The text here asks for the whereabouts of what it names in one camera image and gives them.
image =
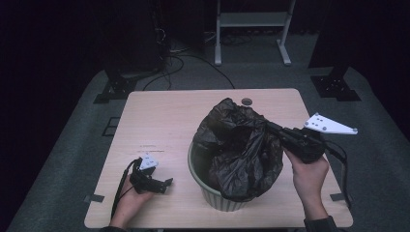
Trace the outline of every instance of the person's right hand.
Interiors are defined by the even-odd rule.
[[[312,163],[303,163],[294,154],[283,148],[293,168],[293,184],[304,205],[308,220],[327,218],[321,191],[329,170],[329,163],[321,157]]]

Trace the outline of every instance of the white device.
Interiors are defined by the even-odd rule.
[[[140,170],[148,169],[151,167],[158,166],[158,162],[148,153],[142,156],[142,162],[139,165]]]
[[[338,122],[323,117],[319,113],[315,113],[311,116],[304,125],[305,128],[309,128],[314,131],[320,131],[323,133],[342,133],[342,134],[357,134],[357,129],[352,129],[344,126]]]

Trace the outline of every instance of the metal stand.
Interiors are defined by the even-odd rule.
[[[220,28],[221,27],[260,27],[283,26],[281,39],[277,40],[278,48],[285,66],[290,66],[291,61],[286,51],[286,42],[290,21],[295,8],[296,0],[291,0],[287,13],[221,13],[220,0],[217,5],[217,41],[215,44],[215,65],[221,65]]]
[[[329,75],[313,75],[310,77],[321,98],[336,98],[339,102],[358,102],[360,97],[351,90],[343,76],[348,65],[335,66]]]
[[[101,94],[94,99],[94,103],[109,103],[110,100],[126,100],[135,90],[136,80],[127,80],[117,71],[105,70],[108,82]]]

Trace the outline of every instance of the cable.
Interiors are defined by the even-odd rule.
[[[132,188],[133,188],[133,185],[132,185],[130,188],[128,188],[128,190],[126,190],[126,191],[118,198],[118,200],[120,200],[121,198],[123,198],[123,196],[124,196],[127,192],[129,192]]]
[[[217,33],[216,33],[216,32],[205,32],[204,34],[205,34],[205,35],[211,34],[211,36],[210,36],[209,38],[205,38],[205,39],[204,39],[204,42],[205,42],[205,43],[207,43],[207,42],[209,42],[209,41],[211,41],[211,40],[213,40],[214,38],[217,37]]]
[[[232,36],[232,35],[226,35],[222,37],[221,44],[225,46],[240,46],[243,44],[247,44],[252,42],[252,37],[251,36]]]
[[[203,58],[201,58],[201,57],[194,56],[194,55],[179,55],[179,56],[193,57],[193,58],[199,59],[199,60],[201,60],[201,61],[207,63],[207,64],[210,65],[212,68],[214,68],[214,70],[216,70],[218,73],[220,73],[221,75],[223,75],[223,77],[225,77],[225,78],[229,81],[230,85],[232,86],[232,89],[235,89],[235,86],[233,85],[233,83],[232,83],[232,81],[229,79],[229,77],[226,76],[226,75],[225,75],[223,72],[221,72],[219,69],[217,69],[217,67],[215,67],[214,65],[212,65],[209,61],[207,61],[207,60],[205,60],[205,59],[203,59]]]
[[[167,79],[167,80],[168,80],[168,83],[169,83],[168,88],[167,88],[166,90],[170,90],[171,87],[172,87],[171,75],[169,74],[167,68],[165,68],[165,71],[166,71],[166,76],[168,76],[168,79]]]
[[[161,28],[156,28],[155,31],[161,31],[162,32],[162,38],[158,38],[159,41],[157,41],[157,44],[163,45],[163,41],[165,40],[166,34],[165,31]]]
[[[185,47],[185,48],[178,49],[178,50],[169,50],[169,52],[176,55],[176,54],[182,53],[184,51],[188,51],[188,50],[190,50],[190,47]]]
[[[329,141],[329,140],[325,140],[324,141],[326,144],[326,149],[329,151],[329,153],[331,155],[333,155],[335,158],[337,158],[341,164],[341,191],[343,193],[344,196],[344,200],[346,201],[347,204],[347,208],[350,209],[352,207],[352,199],[350,197],[350,195],[347,193],[347,153],[343,150],[343,148],[341,148],[338,144],[336,144],[335,142]],[[341,152],[343,153],[343,156],[338,153],[336,150],[332,149],[331,147],[329,147],[329,145],[327,143],[333,144],[335,146],[337,146]]]
[[[115,210],[117,209],[118,202],[120,201],[121,197],[123,197],[124,194],[121,194],[121,190],[123,189],[124,183],[126,182],[127,175],[129,173],[130,167],[135,163],[135,160],[132,161],[128,167],[124,170],[123,176],[121,177],[120,185],[118,186],[117,192],[115,193],[115,198],[114,202],[112,204],[112,209],[111,209],[111,218],[114,217]]]
[[[160,69],[155,69],[155,70],[153,70],[153,71],[151,71],[151,72],[148,72],[148,73],[145,73],[145,74],[135,75],[135,76],[131,76],[131,77],[124,77],[124,78],[125,78],[126,80],[135,80],[135,81],[138,81],[138,80],[141,80],[141,79],[144,79],[144,78],[147,78],[147,77],[151,77],[151,76],[153,76],[153,75],[159,73],[160,71],[161,71]]]
[[[179,61],[181,62],[181,64],[182,64],[181,67],[178,68],[176,71],[168,72],[167,74],[163,74],[163,75],[160,75],[160,76],[158,76],[158,77],[152,79],[150,82],[148,82],[148,83],[144,86],[144,88],[142,88],[142,91],[145,91],[145,89],[146,89],[151,83],[153,83],[154,81],[156,81],[156,80],[158,80],[158,79],[160,79],[160,78],[162,78],[162,77],[165,77],[165,76],[167,76],[167,75],[171,76],[172,74],[174,74],[174,73],[180,71],[180,70],[184,67],[184,61],[183,61],[181,58],[176,57],[176,56],[169,56],[169,57],[170,57],[170,58],[175,58],[175,59],[179,60]]]

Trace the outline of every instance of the dark background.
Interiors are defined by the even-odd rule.
[[[214,29],[216,1],[164,2],[160,14],[163,17],[158,21],[169,36],[188,40],[194,32]],[[222,2],[225,9],[233,12],[287,7],[287,1]],[[410,19],[404,2],[332,1],[330,5],[330,0],[299,1],[291,33],[321,29],[312,67],[333,66],[341,51],[349,47],[351,66],[367,78],[378,99],[409,137],[406,91],[410,87]],[[122,0],[113,4],[109,0],[0,2],[0,230],[5,230],[13,219],[82,92],[104,68],[103,64],[141,69],[161,65],[159,50],[152,40],[156,37],[153,21],[124,21],[132,16],[132,11],[126,11],[132,7],[135,15],[137,11],[139,16],[145,15],[141,6],[147,6],[146,1]],[[188,23],[181,12],[200,16],[193,19],[199,26],[191,25],[195,27],[191,36],[178,30],[180,23]],[[188,42],[201,46],[197,40]]]

